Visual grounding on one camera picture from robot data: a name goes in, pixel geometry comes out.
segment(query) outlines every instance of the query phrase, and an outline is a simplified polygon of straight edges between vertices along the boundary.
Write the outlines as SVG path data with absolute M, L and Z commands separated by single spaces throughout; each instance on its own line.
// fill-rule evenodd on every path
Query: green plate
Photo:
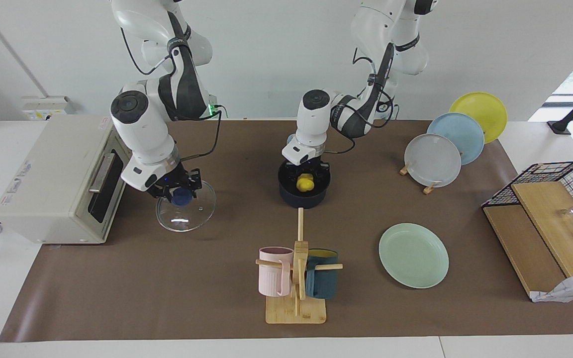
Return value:
M 416 224 L 397 224 L 380 239 L 380 260 L 390 276 L 412 288 L 429 288 L 448 273 L 448 252 L 436 234 Z

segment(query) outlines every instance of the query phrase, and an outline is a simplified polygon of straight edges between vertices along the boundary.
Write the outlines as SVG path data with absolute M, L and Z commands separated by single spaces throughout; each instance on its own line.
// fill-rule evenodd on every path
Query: white table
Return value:
M 5 190 L 45 122 L 0 122 L 0 194 Z M 544 123 L 510 122 L 500 138 L 517 171 L 532 163 L 573 161 L 573 139 L 555 136 Z M 25 238 L 0 233 L 0 331 L 39 251 Z M 284 340 L 177 340 L 40 342 L 0 344 L 0 357 L 573 357 L 573 336 L 303 338 Z

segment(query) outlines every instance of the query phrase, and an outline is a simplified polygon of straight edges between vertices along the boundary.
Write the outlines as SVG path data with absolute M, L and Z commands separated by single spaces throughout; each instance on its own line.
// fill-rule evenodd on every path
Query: mug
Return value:
M 282 268 L 259 265 L 258 291 L 268 297 L 290 295 L 293 249 L 288 247 L 263 247 L 260 249 L 260 259 L 281 263 Z
M 337 252 L 328 249 L 311 249 L 306 261 L 306 295 L 313 298 L 333 298 L 337 292 L 337 270 L 315 270 L 316 265 L 337 263 Z

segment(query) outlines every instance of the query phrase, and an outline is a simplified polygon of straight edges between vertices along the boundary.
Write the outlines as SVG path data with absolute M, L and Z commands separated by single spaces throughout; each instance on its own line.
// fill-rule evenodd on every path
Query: white plate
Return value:
M 413 179 L 423 186 L 441 188 L 459 176 L 461 155 L 457 146 L 439 134 L 421 134 L 408 143 L 405 165 Z

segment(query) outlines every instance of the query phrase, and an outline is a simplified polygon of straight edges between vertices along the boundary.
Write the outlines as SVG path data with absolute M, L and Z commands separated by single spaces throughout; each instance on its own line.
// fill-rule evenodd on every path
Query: mug handle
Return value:
M 313 297 L 315 295 L 315 265 L 311 265 L 311 268 L 306 270 L 306 285 L 304 288 L 307 290 L 307 295 Z
M 278 260 L 282 264 L 282 275 L 280 276 L 280 289 L 278 290 L 279 296 L 284 296 L 283 292 L 291 290 L 291 263 L 288 261 Z

